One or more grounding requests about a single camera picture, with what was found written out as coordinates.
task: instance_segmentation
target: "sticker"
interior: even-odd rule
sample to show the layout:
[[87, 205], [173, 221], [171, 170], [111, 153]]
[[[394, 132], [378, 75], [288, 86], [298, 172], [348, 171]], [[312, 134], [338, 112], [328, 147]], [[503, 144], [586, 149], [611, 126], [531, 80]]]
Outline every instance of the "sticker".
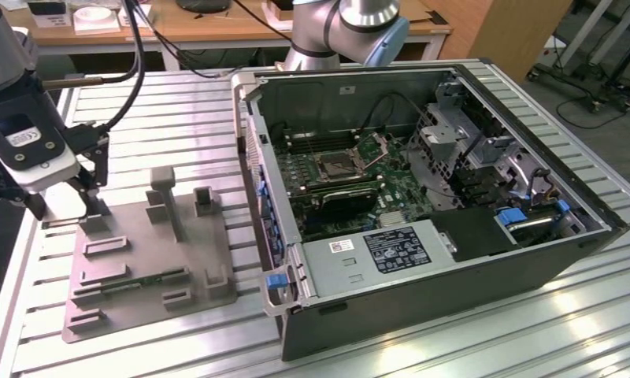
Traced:
[[328, 248], [331, 249], [331, 254], [336, 254], [338, 252], [344, 252], [346, 250], [352, 250], [352, 241], [339, 240], [338, 242], [328, 243]]
[[31, 127], [26, 128], [21, 132], [10, 134], [6, 138], [11, 146], [21, 147], [39, 140], [42, 138], [42, 134], [39, 132], [39, 129]]
[[354, 87], [340, 87], [338, 89], [339, 95], [352, 95], [354, 94]]
[[383, 274], [431, 262], [412, 227], [366, 235], [364, 242], [375, 268]]

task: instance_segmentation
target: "white box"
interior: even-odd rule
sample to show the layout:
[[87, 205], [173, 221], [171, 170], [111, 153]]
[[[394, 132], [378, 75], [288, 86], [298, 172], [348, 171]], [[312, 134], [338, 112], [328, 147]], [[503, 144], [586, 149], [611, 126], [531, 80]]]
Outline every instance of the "white box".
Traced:
[[87, 6], [74, 12], [74, 34], [94, 35], [119, 32], [117, 14], [107, 8]]
[[555, 61], [558, 60], [559, 54], [563, 53], [564, 47], [567, 47], [564, 42], [550, 36], [546, 44], [543, 45], [542, 52], [538, 54], [535, 63], [540, 63], [547, 67], [552, 67]]
[[38, 28], [71, 26], [70, 8], [63, 2], [29, 2], [27, 7]]
[[[149, 21], [154, 20], [154, 14], [151, 13], [151, 5], [150, 4], [139, 4], [139, 7], [142, 8], [142, 12], [146, 15], [146, 18]], [[137, 27], [138, 28], [149, 28], [149, 25], [145, 23], [142, 18], [137, 15], [135, 13], [135, 21], [137, 21]], [[126, 14], [126, 8], [121, 8], [121, 11], [118, 12], [118, 23], [123, 28], [130, 27], [130, 22], [127, 21], [127, 14]]]

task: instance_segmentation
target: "aluminum workbench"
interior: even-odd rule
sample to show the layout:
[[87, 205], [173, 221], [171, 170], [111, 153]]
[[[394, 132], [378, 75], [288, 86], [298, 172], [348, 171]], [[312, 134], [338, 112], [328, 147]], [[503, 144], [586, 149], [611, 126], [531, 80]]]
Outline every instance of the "aluminum workbench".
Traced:
[[[630, 224], [630, 185], [511, 80], [460, 61]], [[103, 120], [131, 81], [63, 91], [66, 124]], [[151, 73], [111, 132], [107, 204], [174, 165], [175, 192], [221, 193], [238, 301], [221, 308], [65, 344], [63, 302], [74, 224], [41, 229], [27, 213], [0, 295], [0, 376], [630, 376], [630, 231], [539, 290], [302, 358], [279, 360], [275, 322], [262, 312], [259, 258], [234, 147], [230, 82]]]

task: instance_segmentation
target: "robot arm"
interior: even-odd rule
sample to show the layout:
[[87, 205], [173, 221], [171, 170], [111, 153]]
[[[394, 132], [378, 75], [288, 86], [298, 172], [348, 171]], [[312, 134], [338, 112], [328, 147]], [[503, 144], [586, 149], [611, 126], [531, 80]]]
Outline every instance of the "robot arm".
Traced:
[[366, 66], [387, 65], [407, 35], [399, 0], [294, 0], [283, 70], [336, 69], [338, 54]]
[[[294, 4], [294, 39], [284, 69], [335, 69], [336, 54], [370, 66], [392, 61], [408, 34], [398, 0], [294, 0]], [[135, 9], [135, 0], [123, 0], [123, 6]], [[89, 213], [97, 211], [93, 196], [106, 185], [109, 130], [131, 105], [145, 71], [135, 14], [127, 12], [127, 17], [135, 36], [131, 71], [106, 80], [57, 80], [46, 86], [0, 9], [0, 198], [23, 203], [38, 219], [46, 211], [38, 192], [61, 182], [77, 190]], [[67, 128], [45, 87], [118, 82], [135, 72], [131, 96], [114, 118], [101, 127], [81, 124]], [[78, 154], [94, 163], [93, 171], [79, 165]]]

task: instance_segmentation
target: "floor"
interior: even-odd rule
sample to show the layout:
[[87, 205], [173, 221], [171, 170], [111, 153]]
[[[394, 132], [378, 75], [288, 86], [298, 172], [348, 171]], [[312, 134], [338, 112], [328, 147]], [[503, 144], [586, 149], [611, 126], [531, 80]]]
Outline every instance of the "floor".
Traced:
[[[579, 14], [568, 14], [564, 17], [563, 22], [558, 26], [558, 35], [566, 41], [575, 36], [587, 15], [588, 9], [583, 9]], [[610, 26], [611, 22], [607, 20], [600, 20], [598, 22], [598, 25], [583, 44], [584, 51], [591, 48], [596, 42], [598, 36]], [[628, 46], [630, 33], [626, 33], [616, 46], [611, 49], [610, 54], [607, 55], [608, 58], [603, 62], [603, 67], [608, 72]], [[242, 54], [242, 57], [235, 57], [233, 54], [229, 54], [227, 57], [222, 57], [225, 59], [225, 65], [233, 65], [235, 64], [235, 61], [246, 61], [246, 56], [247, 54], [251, 55], [251, 52], [243, 52]], [[213, 52], [209, 59], [210, 61], [218, 61], [218, 54]], [[570, 63], [578, 63], [578, 61], [579, 57], [575, 57]], [[41, 71], [45, 73], [45, 76], [59, 78], [66, 73], [73, 72], [69, 59], [58, 59], [54, 61], [50, 57], [46, 57], [43, 63], [45, 67], [42, 67], [43, 70]], [[626, 71], [626, 77], [630, 78], [630, 68]], [[578, 90], [555, 82], [547, 76], [539, 77], [536, 82], [524, 83], [522, 87], [538, 100], [542, 106], [552, 113], [559, 102], [580, 96]], [[619, 115], [619, 113], [615, 110], [604, 109], [600, 113], [592, 115], [578, 105], [570, 104], [568, 106], [564, 106], [563, 115], [571, 122], [588, 126], [602, 123], [610, 119], [610, 117]], [[619, 118], [598, 130], [580, 130], [571, 127], [570, 130], [630, 182], [630, 112], [624, 117]], [[11, 246], [17, 235], [21, 216], [21, 209], [13, 207], [7, 203], [0, 203], [0, 285], [11, 253]]]

